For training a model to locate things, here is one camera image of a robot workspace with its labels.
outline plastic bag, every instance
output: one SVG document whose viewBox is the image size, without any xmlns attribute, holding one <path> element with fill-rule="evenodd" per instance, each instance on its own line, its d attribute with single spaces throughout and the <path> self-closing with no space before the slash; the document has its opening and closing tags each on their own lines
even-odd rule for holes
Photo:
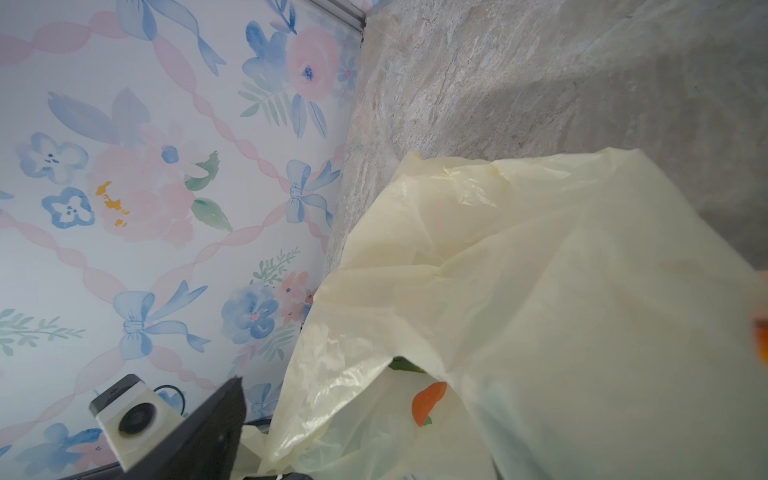
<svg viewBox="0 0 768 480">
<path fill-rule="evenodd" d="M 640 151 L 411 153 L 317 291 L 270 434 L 243 443 L 260 474 L 316 480 L 495 478 L 492 458 L 514 480 L 765 479 L 764 288 Z"/>
</svg>

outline camera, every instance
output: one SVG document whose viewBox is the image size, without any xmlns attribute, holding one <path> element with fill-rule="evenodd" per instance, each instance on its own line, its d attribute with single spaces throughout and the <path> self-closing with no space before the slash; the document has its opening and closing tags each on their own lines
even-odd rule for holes
<svg viewBox="0 0 768 480">
<path fill-rule="evenodd" d="M 127 471 L 184 418 L 136 375 L 126 375 L 90 404 L 109 446 Z"/>
</svg>

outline camera lens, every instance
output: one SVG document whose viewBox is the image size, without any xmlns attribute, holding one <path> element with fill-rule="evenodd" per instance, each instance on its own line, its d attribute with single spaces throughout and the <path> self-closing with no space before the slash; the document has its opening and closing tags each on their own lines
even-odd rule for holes
<svg viewBox="0 0 768 480">
<path fill-rule="evenodd" d="M 151 403 L 140 403 L 123 415 L 118 431 L 124 435 L 142 433 L 154 419 L 155 408 Z"/>
</svg>

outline blue bow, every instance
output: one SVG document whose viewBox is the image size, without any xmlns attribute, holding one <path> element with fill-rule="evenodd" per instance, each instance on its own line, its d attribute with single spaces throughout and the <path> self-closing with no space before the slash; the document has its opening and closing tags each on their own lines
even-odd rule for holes
<svg viewBox="0 0 768 480">
<path fill-rule="evenodd" d="M 189 305 L 206 288 L 208 288 L 208 285 L 190 292 L 187 282 L 183 281 L 179 285 L 179 290 L 176 290 L 176 293 L 174 293 L 170 300 L 149 316 L 147 314 L 150 308 L 152 308 L 152 304 L 154 304 L 154 293 L 123 292 L 115 296 L 113 301 L 114 311 L 125 319 L 125 322 L 123 322 L 125 336 L 120 340 L 120 351 L 123 358 L 132 360 L 149 355 L 152 352 L 152 340 L 147 336 L 148 333 L 150 335 L 183 333 L 187 336 L 187 342 L 192 348 L 198 352 L 203 352 L 203 345 L 210 342 L 210 340 L 191 335 L 187 331 L 187 325 L 183 322 L 166 320 L 165 322 L 155 323 L 153 326 L 148 327 L 145 327 L 144 324 L 148 320 L 153 322 Z"/>
<path fill-rule="evenodd" d="M 217 64 L 226 65 L 219 55 L 200 37 L 200 27 L 192 12 L 174 0 L 117 0 L 117 14 L 120 28 L 132 37 L 152 41 L 157 37 L 157 23 L 152 8 L 170 18 L 197 37 L 197 48 L 205 64 L 218 76 Z"/>
<path fill-rule="evenodd" d="M 341 170 L 331 171 L 331 163 L 328 162 L 320 175 L 309 185 L 306 185 L 312 168 L 302 161 L 291 160 L 286 167 L 288 180 L 290 181 L 290 200 L 286 205 L 286 221 L 288 223 L 301 223 L 304 221 L 304 204 L 323 209 L 326 213 L 326 222 L 331 226 L 333 215 L 328 211 L 326 199 L 318 194 L 307 194 L 334 181 Z"/>
</svg>

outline orange fruit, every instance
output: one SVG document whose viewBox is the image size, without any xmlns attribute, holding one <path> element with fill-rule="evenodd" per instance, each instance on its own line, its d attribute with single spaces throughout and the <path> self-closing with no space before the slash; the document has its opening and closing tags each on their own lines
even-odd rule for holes
<svg viewBox="0 0 768 480">
<path fill-rule="evenodd" d="M 427 421 L 427 417 L 429 417 L 429 413 L 435 408 L 435 404 L 442 399 L 447 389 L 447 383 L 435 382 L 413 397 L 411 413 L 413 414 L 413 419 L 415 420 L 416 425 L 419 427 L 424 425 L 424 422 Z"/>
<path fill-rule="evenodd" d="M 768 319 L 755 321 L 755 337 L 757 338 L 757 355 L 768 365 Z"/>
</svg>

